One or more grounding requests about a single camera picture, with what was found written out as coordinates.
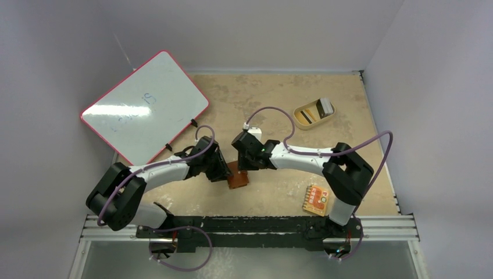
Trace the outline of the brown leather card holder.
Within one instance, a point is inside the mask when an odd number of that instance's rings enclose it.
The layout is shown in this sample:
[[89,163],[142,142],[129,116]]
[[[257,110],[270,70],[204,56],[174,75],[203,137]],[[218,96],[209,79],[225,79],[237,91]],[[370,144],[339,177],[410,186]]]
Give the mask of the brown leather card holder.
[[231,175],[227,177],[229,189],[237,189],[249,184],[248,172],[238,168],[238,161],[227,163]]

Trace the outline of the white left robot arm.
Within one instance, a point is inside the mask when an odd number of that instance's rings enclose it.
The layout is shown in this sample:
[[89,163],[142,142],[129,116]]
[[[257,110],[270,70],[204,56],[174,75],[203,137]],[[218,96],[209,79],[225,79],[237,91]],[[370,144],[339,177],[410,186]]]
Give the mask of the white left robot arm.
[[165,160],[142,166],[114,163],[88,195],[85,205],[99,216],[100,224],[113,231],[127,225],[150,227],[160,238],[173,232],[172,214],[159,202],[146,204],[144,194],[175,181],[205,174],[210,182],[224,181],[231,170],[211,137],[201,137]]

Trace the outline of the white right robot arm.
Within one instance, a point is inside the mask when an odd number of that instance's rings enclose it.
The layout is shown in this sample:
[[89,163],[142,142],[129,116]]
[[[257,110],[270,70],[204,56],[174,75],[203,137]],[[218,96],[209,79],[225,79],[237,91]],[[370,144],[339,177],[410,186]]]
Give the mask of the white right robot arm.
[[262,143],[244,130],[231,145],[238,151],[241,170],[291,169],[324,177],[335,195],[326,221],[327,231],[335,237],[348,231],[349,219],[361,204],[374,174],[356,149],[343,142],[333,148],[303,148],[273,139]]

